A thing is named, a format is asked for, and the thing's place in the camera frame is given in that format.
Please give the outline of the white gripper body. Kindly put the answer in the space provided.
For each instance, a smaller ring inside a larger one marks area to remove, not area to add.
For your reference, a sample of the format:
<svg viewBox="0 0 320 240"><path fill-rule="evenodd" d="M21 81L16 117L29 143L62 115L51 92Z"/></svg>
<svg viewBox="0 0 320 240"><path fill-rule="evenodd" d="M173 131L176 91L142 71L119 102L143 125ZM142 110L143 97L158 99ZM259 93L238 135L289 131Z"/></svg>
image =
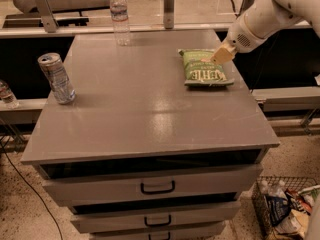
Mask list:
<svg viewBox="0 0 320 240"><path fill-rule="evenodd" d="M223 45L231 54L249 53L266 41L266 29L259 15L244 13L229 28Z"/></svg>

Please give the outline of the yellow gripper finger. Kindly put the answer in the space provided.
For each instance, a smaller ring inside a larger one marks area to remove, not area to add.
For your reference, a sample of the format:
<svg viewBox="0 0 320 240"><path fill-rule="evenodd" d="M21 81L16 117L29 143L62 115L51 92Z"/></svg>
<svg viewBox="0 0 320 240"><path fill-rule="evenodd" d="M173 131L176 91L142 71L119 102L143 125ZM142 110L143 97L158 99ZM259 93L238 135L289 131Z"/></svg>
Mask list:
<svg viewBox="0 0 320 240"><path fill-rule="evenodd" d="M235 57L235 54L236 49L234 46L221 46L214 52L210 61L222 65L231 61Z"/></svg>

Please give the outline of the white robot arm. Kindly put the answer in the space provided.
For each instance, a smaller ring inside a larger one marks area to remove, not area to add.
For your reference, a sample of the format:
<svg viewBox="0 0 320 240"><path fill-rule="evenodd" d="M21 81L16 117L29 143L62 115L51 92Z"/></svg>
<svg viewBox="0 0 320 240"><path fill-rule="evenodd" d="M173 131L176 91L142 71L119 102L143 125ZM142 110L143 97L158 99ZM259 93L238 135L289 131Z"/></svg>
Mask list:
<svg viewBox="0 0 320 240"><path fill-rule="evenodd" d="M320 36L320 0L256 0L229 27L210 60L224 64L237 53L249 53L274 33L301 21Z"/></svg>

